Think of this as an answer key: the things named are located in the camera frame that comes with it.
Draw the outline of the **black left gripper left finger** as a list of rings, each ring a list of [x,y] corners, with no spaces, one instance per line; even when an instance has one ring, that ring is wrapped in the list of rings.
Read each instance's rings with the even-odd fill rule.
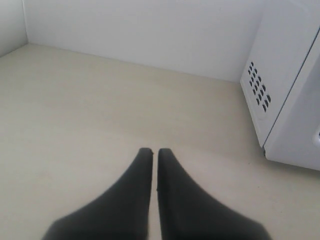
[[[101,196],[56,220],[44,240],[146,240],[153,152],[140,148],[123,175]]]

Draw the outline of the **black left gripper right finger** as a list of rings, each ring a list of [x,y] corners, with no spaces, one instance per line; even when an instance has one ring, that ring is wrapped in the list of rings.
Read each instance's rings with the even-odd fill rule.
[[[157,198],[164,240],[271,239],[262,224],[202,189],[169,148],[158,151]]]

